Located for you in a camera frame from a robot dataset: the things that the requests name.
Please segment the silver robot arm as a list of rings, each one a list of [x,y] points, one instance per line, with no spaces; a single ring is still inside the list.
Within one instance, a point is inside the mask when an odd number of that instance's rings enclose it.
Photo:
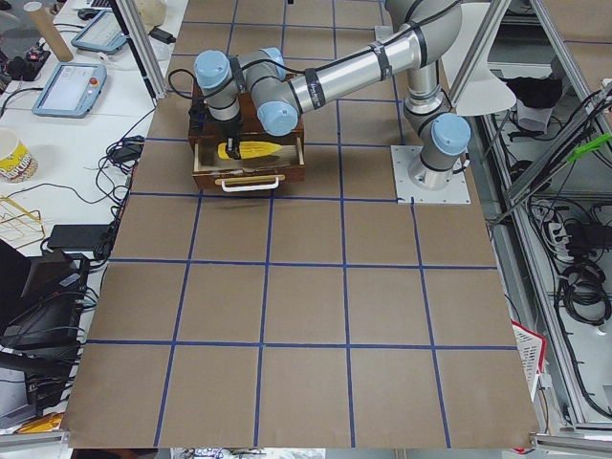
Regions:
[[[453,114],[441,87],[438,65],[457,39],[463,20],[458,1],[387,1],[392,33],[386,38],[319,67],[287,68],[277,48],[230,56],[206,50],[194,61],[198,85],[223,141],[214,146],[222,161],[255,164],[276,155],[274,141],[244,138],[239,97],[251,98],[259,125],[273,139],[290,135],[302,115],[400,72],[407,74],[404,116],[423,141],[420,167],[432,175],[450,174],[468,136],[454,146],[441,139],[447,128],[466,125]]]

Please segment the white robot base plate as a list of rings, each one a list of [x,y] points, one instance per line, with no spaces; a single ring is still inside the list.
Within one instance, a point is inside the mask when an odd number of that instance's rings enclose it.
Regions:
[[[459,157],[452,169],[437,172],[422,164],[420,145],[392,145],[390,150],[399,204],[470,204],[467,179]]]

